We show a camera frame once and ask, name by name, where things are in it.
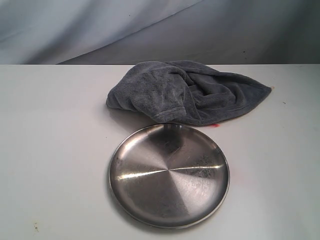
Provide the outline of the round stainless steel plate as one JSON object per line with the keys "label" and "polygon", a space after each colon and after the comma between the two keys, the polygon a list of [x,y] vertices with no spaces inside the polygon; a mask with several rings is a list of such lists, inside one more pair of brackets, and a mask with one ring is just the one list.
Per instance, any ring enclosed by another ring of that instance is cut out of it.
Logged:
{"label": "round stainless steel plate", "polygon": [[230,169],[220,147],[203,132],[175,123],[141,128],[113,153],[110,193],[135,220],[161,229],[194,226],[223,204]]}

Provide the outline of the grey terry towel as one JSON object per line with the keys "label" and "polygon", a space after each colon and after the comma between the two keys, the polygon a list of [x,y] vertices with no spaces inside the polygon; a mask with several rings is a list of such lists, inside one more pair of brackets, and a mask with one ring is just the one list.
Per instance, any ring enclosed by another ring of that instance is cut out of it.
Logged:
{"label": "grey terry towel", "polygon": [[109,91],[106,105],[140,112],[161,124],[206,126],[249,113],[271,92],[271,87],[248,76],[199,62],[145,61]]}

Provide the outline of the grey fabric backdrop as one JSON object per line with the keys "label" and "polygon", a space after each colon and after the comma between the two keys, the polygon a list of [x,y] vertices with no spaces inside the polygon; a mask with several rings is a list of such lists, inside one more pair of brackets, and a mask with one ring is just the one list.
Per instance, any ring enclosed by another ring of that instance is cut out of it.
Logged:
{"label": "grey fabric backdrop", "polygon": [[317,64],[317,0],[3,0],[2,64]]}

